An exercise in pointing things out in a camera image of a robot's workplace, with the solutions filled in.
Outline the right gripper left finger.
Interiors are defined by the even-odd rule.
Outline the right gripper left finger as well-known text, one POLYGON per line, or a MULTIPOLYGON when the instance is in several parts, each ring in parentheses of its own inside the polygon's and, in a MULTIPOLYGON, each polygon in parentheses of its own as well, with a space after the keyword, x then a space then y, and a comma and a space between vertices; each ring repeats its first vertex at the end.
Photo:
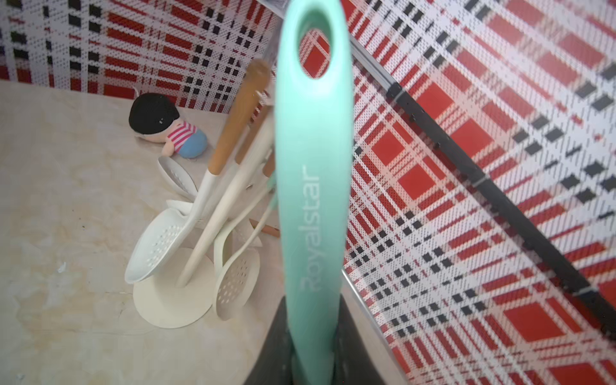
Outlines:
POLYGON ((276 310, 258 359, 245 385, 292 385, 293 342, 287 324, 287 304, 283 297, 276 310))

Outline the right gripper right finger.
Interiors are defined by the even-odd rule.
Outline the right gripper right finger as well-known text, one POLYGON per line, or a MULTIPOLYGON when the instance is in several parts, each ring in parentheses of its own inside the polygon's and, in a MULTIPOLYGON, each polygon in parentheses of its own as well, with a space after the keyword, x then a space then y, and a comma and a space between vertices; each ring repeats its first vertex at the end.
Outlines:
POLYGON ((384 385, 360 337, 343 295, 334 339, 335 366, 332 384, 384 385))

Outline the cream skimmer green handle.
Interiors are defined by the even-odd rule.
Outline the cream skimmer green handle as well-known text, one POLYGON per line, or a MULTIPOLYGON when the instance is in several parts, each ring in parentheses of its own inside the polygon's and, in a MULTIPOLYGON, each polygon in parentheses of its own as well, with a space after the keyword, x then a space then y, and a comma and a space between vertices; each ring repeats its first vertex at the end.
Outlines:
POLYGON ((278 197, 272 196, 266 211, 261 216, 250 236, 237 250, 233 249, 232 232, 242 223, 249 223, 250 212, 268 193, 273 192, 276 177, 272 176, 267 183, 258 189, 257 195, 241 211, 236 218, 227 221, 216 236, 213 244, 213 261, 217 276, 213 310, 222 321, 235 317, 245 306, 253 293, 258 280, 261 260, 258 251, 252 247, 253 241, 264 229, 266 221, 278 203, 278 197))
POLYGON ((293 376, 302 384, 329 384, 334 378, 354 131, 346 25, 338 1, 293 1, 278 50, 278 213, 293 376), (320 30, 330 43, 330 62, 317 78, 306 74, 299 58, 310 30, 320 30))

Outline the cream utensil rack stand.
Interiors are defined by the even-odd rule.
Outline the cream utensil rack stand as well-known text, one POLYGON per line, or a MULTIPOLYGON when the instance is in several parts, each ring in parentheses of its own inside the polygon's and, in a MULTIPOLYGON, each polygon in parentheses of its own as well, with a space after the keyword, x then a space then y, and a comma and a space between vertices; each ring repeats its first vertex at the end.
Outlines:
MULTIPOLYGON (((259 96, 264 105, 274 107, 274 96, 268 91, 259 96)), ((138 314, 155 327, 175 329, 186 327, 213 311, 214 288, 217 280, 213 261, 213 244, 227 221, 244 210, 274 176, 275 160, 274 113, 266 117, 243 162, 237 166, 234 178, 225 185, 213 212, 205 219, 205 227, 197 244, 183 245, 149 278, 133 284, 133 301, 138 314)), ((268 193, 250 212, 259 221, 269 200, 268 193)), ((233 249, 237 250, 250 236, 253 226, 242 223, 232 232, 233 249)))

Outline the slotted spoon wooden handle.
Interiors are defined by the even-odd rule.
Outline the slotted spoon wooden handle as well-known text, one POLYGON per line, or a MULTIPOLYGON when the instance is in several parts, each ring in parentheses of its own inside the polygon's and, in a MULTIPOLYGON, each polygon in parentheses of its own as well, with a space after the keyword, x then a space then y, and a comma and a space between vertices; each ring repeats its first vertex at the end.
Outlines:
MULTIPOLYGON (((250 224, 253 226, 254 229, 256 229, 259 225, 259 222, 257 220, 250 218, 250 224)), ((280 230, 273 226, 264 225, 263 228, 261 229, 261 232, 263 234, 268 234, 272 237, 277 237, 277 238, 280 237, 280 230)))

